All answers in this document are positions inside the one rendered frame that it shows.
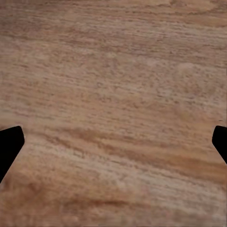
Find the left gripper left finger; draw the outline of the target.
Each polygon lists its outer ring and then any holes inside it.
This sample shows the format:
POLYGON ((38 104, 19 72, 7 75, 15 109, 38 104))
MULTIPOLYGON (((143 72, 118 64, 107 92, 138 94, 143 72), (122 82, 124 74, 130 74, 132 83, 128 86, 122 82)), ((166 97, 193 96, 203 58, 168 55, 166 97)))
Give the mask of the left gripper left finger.
POLYGON ((0 131, 0 183, 25 143, 20 126, 0 131))

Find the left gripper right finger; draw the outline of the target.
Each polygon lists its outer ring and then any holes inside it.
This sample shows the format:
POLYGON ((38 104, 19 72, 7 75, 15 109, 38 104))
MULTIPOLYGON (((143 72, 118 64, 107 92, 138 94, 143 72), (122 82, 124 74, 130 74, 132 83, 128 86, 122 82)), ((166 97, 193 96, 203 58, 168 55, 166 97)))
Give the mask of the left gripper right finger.
POLYGON ((212 143, 227 164, 227 128, 216 126, 213 132, 212 143))

